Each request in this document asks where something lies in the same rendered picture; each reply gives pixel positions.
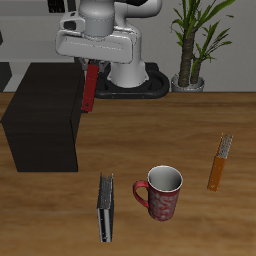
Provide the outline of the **red patterned mug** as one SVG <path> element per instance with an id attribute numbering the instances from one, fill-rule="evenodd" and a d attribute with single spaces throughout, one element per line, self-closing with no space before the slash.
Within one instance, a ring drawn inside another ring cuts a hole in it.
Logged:
<path id="1" fill-rule="evenodd" d="M 153 167 L 146 181 L 136 181 L 133 185 L 135 199 L 148 209 L 149 215 L 157 221 L 167 221 L 175 212 L 179 192 L 183 184 L 181 173 L 173 167 L 160 165 Z M 148 200 L 141 198 L 137 189 L 144 187 Z"/>

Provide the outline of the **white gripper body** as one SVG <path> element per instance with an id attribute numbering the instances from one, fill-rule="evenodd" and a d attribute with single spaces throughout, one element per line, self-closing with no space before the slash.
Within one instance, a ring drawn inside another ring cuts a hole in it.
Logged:
<path id="1" fill-rule="evenodd" d="M 100 41 L 84 38 L 80 32 L 60 30 L 56 37 L 56 52 L 60 55 L 130 63 L 133 59 L 135 32 L 115 29 Z"/>

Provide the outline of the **pot plant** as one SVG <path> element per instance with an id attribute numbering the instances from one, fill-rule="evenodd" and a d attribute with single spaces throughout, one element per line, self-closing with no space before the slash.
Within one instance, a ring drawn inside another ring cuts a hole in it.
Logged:
<path id="1" fill-rule="evenodd" d="M 204 27 L 204 24 L 234 2 L 235 0 L 223 0 L 216 4 L 216 0 L 213 0 L 205 10 L 202 10 L 201 0 L 182 0 L 183 13 L 175 9 L 178 19 L 172 22 L 170 28 L 173 30 L 173 25 L 177 24 L 181 29 L 180 32 L 176 31 L 176 35 L 182 54 L 179 73 L 171 79 L 172 92 L 203 91 L 205 81 L 199 76 L 201 64 L 206 60 L 214 60 L 211 54 L 215 50 L 231 44 L 231 41 L 225 41 L 229 28 L 213 38 L 219 21 L 208 28 Z"/>

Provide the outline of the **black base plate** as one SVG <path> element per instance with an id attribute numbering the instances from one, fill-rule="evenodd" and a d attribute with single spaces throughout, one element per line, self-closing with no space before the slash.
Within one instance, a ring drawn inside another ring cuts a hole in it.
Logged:
<path id="1" fill-rule="evenodd" d="M 103 71 L 98 73 L 95 97 L 99 99 L 157 99 L 164 97 L 170 88 L 169 79 L 159 71 L 154 62 L 145 63 L 149 79 L 135 88 L 121 88 L 107 79 L 111 65 L 107 64 Z"/>

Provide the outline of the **dark wooden cabinet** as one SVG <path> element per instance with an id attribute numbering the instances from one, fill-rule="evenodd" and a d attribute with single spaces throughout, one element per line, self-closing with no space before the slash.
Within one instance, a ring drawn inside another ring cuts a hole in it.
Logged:
<path id="1" fill-rule="evenodd" d="M 19 172 L 76 172 L 85 78 L 78 63 L 32 63 L 1 123 Z"/>

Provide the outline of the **black book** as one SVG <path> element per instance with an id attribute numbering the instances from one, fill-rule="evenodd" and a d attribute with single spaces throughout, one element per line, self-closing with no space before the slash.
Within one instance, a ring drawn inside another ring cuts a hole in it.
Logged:
<path id="1" fill-rule="evenodd" d="M 113 175 L 100 175 L 97 199 L 97 217 L 101 242 L 111 242 L 114 219 Z"/>

